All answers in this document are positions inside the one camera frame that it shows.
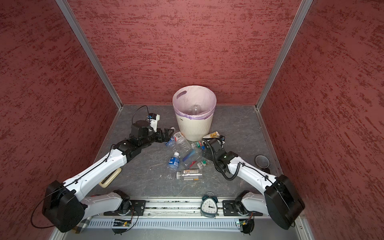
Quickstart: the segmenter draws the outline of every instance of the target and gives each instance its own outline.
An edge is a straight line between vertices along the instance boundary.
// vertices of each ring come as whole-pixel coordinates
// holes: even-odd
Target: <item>plastic bag liner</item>
[[[206,87],[193,85],[179,89],[172,99],[173,109],[179,116],[194,120],[209,118],[215,111],[216,96]],[[191,108],[197,107],[198,114],[190,115]]]

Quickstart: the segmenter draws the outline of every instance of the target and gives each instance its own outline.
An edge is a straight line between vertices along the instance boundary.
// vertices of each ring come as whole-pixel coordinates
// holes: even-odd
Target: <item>blue bottle label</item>
[[[168,161],[168,165],[173,165],[176,168],[179,167],[180,160],[177,157],[171,157]]]

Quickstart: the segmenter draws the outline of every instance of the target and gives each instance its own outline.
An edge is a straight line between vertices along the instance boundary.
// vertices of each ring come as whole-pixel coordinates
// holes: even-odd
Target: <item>dark gray tabletop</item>
[[[124,106],[112,136],[103,146],[103,155],[108,153],[112,144],[129,137],[131,118],[139,106]],[[172,105],[152,105],[148,108],[150,113],[160,114],[159,128],[178,129]],[[141,109],[134,120],[144,119],[145,112]],[[215,131],[226,137],[224,148],[227,152],[237,153],[251,165],[254,165],[256,155],[265,155],[271,162],[271,174],[276,175],[253,106],[217,106],[210,133]],[[89,194],[107,194],[117,189],[134,197],[201,197],[207,192],[213,192],[218,197],[236,197],[244,190],[257,193],[256,189],[239,177],[233,181],[225,180],[214,166],[205,166],[203,179],[199,181],[169,180],[166,178],[166,164],[172,155],[164,143],[154,143],[123,166],[121,173],[107,188],[97,185]]]

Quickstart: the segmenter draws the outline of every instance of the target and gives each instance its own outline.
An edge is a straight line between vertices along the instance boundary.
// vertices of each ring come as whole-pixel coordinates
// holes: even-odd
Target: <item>trash bin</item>
[[[202,86],[179,89],[172,99],[181,133],[189,141],[198,141],[209,133],[216,107],[216,96]]]

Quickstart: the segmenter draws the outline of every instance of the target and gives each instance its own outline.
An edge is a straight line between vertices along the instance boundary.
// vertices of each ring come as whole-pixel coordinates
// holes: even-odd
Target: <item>clock face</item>
[[[212,198],[205,199],[201,204],[201,211],[207,214],[216,214],[217,213],[216,202]]]

